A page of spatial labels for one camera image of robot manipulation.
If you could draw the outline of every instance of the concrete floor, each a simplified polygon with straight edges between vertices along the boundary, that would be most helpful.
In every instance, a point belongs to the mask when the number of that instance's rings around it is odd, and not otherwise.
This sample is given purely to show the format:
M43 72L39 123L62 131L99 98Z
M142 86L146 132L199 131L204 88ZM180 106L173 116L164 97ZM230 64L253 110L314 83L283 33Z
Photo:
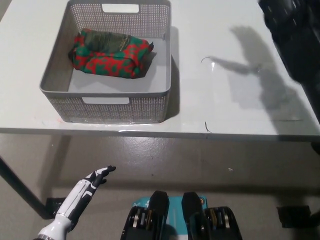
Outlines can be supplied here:
M0 0L0 19L10 0ZM244 240L320 239L319 229L281 228L277 206L320 208L320 157L308 143L0 134L0 155L45 201L77 181L117 166L68 240L118 240L134 200L154 190L197 191L229 206ZM0 178L0 239L33 239L49 221Z

